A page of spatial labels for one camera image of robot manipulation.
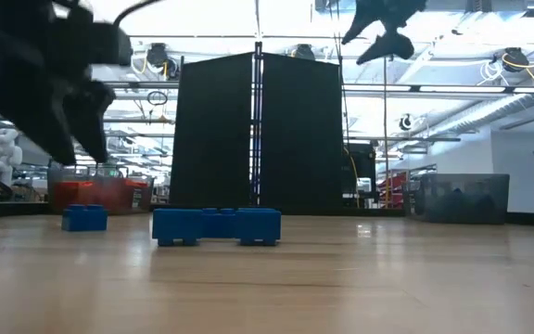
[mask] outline blue toy brick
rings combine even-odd
[[[274,245],[281,238],[282,213],[276,210],[239,210],[236,212],[235,238],[241,245]]]
[[[233,238],[235,211],[223,209],[218,213],[215,209],[203,210],[203,237],[204,238]]]
[[[202,210],[156,209],[153,214],[152,238],[159,246],[171,246],[175,239],[195,245],[203,237]]]
[[[70,232],[106,231],[108,211],[101,205],[72,204],[63,211],[61,228]]]

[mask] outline black panel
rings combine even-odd
[[[263,57],[261,206],[341,206],[341,90],[338,66]]]
[[[252,54],[185,64],[179,86],[170,202],[248,205]]]

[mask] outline ceiling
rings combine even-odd
[[[93,9],[95,19],[107,21],[113,21],[124,8],[136,2],[82,1]],[[453,7],[457,9],[435,10],[439,8],[437,3],[456,4]],[[521,47],[531,65],[534,65],[534,18],[526,17],[525,11],[463,14],[464,5],[461,9],[457,6],[460,3],[466,1],[430,0],[429,11],[418,13],[408,21],[401,33],[412,39],[416,49],[415,55],[409,60],[379,59],[357,66],[355,59],[378,34],[384,32],[379,23],[367,28],[359,39],[341,47],[345,83],[384,84],[386,78],[386,84],[533,85],[527,71],[504,71],[500,73],[502,76],[495,75],[495,80],[485,80],[484,75],[487,78],[488,73],[497,74],[494,68],[488,69],[487,64],[494,55],[503,54],[506,47]],[[136,52],[145,52],[152,43],[164,43],[171,57],[184,57],[185,62],[253,51],[255,41],[261,39],[265,52],[288,54],[297,44],[310,44],[317,60],[338,63],[336,43],[332,36],[347,30],[353,13],[351,10],[340,10],[337,17],[335,10],[331,18],[329,12],[314,11],[314,4],[314,0],[165,0],[134,12],[121,26],[132,36]],[[143,61],[136,59],[132,68],[100,66],[95,68],[94,76],[98,80],[112,82],[159,79],[157,74],[149,71],[139,73],[142,65]],[[125,97],[136,95],[129,90],[120,93]],[[169,119],[173,118],[178,91],[170,90],[167,93],[171,99],[166,106],[155,108],[153,118],[162,113]],[[416,120],[418,129],[425,129],[481,99],[484,98],[402,95],[391,97],[385,103],[381,96],[349,96],[347,109],[352,119],[350,130],[357,136],[383,135],[386,107],[388,133],[406,136],[398,126],[399,119],[406,114]],[[142,107],[145,112],[152,109],[145,101],[142,101]],[[532,112],[519,113],[516,118],[528,115],[532,115]],[[133,101],[120,100],[110,106],[106,118],[141,120],[142,111]],[[159,123],[110,123],[107,124],[107,130],[115,134],[173,134],[173,126]],[[166,149],[172,146],[170,138],[165,138],[164,142],[159,142],[157,138],[150,140],[157,141]]]

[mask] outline blue lego brick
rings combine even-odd
[[[203,237],[204,238],[233,238],[235,211],[234,209],[203,210]]]
[[[261,241],[274,246],[282,234],[282,213],[273,209],[239,210],[235,214],[235,238],[241,245],[255,245]]]
[[[203,238],[202,210],[156,209],[153,214],[152,238],[159,246],[171,246],[181,239],[184,245],[197,245]]]
[[[61,229],[70,232],[106,231],[108,211],[102,205],[72,204],[63,212]]]

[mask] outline white humanoid robot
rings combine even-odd
[[[14,167],[22,163],[22,149],[16,146],[18,131],[14,129],[0,129],[0,181],[11,186]]]

